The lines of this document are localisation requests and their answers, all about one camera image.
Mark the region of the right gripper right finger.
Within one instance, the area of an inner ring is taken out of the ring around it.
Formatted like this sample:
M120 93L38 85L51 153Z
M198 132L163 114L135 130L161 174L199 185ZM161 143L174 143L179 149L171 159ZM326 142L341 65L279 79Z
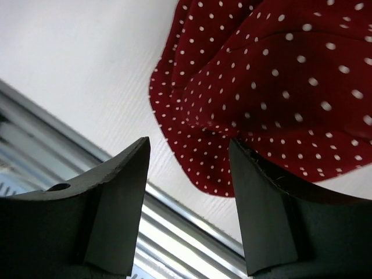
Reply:
M246 270L255 278L370 278L371 201L309 183L233 139Z

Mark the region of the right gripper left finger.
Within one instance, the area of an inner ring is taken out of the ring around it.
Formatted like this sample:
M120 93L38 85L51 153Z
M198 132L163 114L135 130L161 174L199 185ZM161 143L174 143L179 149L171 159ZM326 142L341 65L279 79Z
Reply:
M134 265L151 145L46 191L1 199L2 278L126 278Z

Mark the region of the red polka dot cloth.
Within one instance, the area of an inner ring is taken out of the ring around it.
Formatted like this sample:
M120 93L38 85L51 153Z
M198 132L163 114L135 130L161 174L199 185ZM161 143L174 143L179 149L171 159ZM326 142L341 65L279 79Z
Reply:
M235 138L311 183L371 163L370 1L180 1L149 101L199 190Z

